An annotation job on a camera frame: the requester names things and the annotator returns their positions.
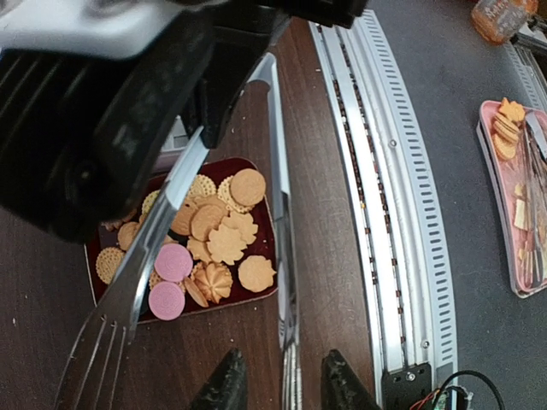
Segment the white handled metal tongs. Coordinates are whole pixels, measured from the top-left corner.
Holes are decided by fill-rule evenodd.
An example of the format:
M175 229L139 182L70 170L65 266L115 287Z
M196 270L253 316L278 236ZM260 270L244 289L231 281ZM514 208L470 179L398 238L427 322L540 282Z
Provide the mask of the white handled metal tongs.
M143 303L149 306L150 291L162 279L154 268L161 247L177 243L187 248L193 267L211 259L209 232L223 224L239 230L247 244L244 256L233 266L231 295L236 301L251 291L238 279L240 264L250 255L272 262L273 285L279 304L279 347L282 353L281 406L302 406L299 352L297 269L292 235L291 190L285 149L277 62L266 54L251 75L268 85L271 177L266 194L255 206L234 201L230 182L240 170L252 168L244 160L206 165L208 149L203 134L196 131L158 190L144 199L137 222L128 222L118 233L119 246L103 249L96 259L97 276L107 285L95 310L74 344L57 393L59 409L112 409L118 378L126 352L134 338ZM177 284L185 294L185 305L207 307L207 301L191 279Z

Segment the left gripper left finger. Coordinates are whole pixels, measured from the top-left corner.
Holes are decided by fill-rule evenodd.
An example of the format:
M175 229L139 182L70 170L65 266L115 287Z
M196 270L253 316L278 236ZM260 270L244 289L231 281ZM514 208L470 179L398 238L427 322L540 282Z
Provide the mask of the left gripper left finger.
M244 410L247 405L247 365L242 352L232 348L198 391L190 409Z

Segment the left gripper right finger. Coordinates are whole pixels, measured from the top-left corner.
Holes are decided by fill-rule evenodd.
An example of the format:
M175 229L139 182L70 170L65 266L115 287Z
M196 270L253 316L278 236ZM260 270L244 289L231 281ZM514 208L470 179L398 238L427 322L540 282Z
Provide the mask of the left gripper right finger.
M321 362L321 408L333 410L380 410L361 380L337 349Z

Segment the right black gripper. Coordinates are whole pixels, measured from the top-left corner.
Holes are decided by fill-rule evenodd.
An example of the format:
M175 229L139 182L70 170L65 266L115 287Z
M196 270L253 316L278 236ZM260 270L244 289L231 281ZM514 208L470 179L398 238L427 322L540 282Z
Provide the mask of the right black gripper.
M363 1L4 1L1 205L83 243L144 192L174 120L219 143L291 18L349 28Z

